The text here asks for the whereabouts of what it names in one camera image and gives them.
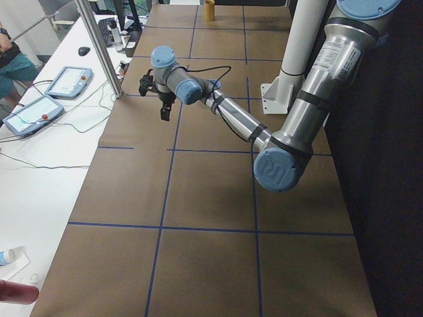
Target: blue-edged tablet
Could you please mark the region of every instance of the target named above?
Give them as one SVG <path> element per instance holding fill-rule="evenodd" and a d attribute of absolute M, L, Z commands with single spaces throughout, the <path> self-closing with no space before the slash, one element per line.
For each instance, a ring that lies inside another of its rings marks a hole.
<path fill-rule="evenodd" d="M 26 135 L 45 127 L 62 113 L 63 106 L 52 97 L 44 95 L 4 118 L 3 123 L 15 135 Z"/>
<path fill-rule="evenodd" d="M 45 94 L 59 99 L 75 99 L 88 85 L 93 70 L 65 66 L 45 91 Z"/>

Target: bottle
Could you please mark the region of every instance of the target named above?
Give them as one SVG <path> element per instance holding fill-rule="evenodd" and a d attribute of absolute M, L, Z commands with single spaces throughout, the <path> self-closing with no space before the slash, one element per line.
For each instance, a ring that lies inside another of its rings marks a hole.
<path fill-rule="evenodd" d="M 0 279 L 0 302 L 29 305 L 35 302 L 39 293 L 35 286 Z"/>
<path fill-rule="evenodd" d="M 122 41 L 122 38 L 120 37 L 118 24 L 116 23 L 116 21 L 111 20 L 108 23 L 108 27 L 110 28 L 110 31 L 112 31 L 112 41 L 113 41 L 114 48 L 116 49 L 117 52 L 124 51 L 124 43 Z"/>
<path fill-rule="evenodd" d="M 0 252 L 0 267 L 12 263 L 16 260 L 15 251 L 12 249 Z"/>

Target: hand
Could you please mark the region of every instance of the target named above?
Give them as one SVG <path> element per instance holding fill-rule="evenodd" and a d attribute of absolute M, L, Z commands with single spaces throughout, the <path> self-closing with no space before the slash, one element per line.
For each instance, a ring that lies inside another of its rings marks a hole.
<path fill-rule="evenodd" d="M 12 47 L 12 42 L 10 41 L 10 39 L 7 38 L 7 35 L 6 34 L 0 34 L 0 49 L 1 49 L 1 52 L 4 53 L 5 51 L 7 51 L 11 47 Z"/>

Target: person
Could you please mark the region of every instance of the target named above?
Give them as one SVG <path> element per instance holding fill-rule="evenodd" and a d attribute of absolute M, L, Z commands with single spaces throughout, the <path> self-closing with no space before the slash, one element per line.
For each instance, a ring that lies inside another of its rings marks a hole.
<path fill-rule="evenodd" d="M 21 98 L 13 81 L 20 81 L 29 87 L 37 76 L 35 65 L 20 52 L 16 43 L 0 22 L 0 98 L 4 98 L 10 111 Z"/>

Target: yellow cylinder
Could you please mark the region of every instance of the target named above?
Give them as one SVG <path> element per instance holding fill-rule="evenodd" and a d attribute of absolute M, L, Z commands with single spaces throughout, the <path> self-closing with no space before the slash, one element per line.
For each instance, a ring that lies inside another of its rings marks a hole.
<path fill-rule="evenodd" d="M 214 21 L 214 0 L 204 1 L 204 13 L 206 21 Z"/>

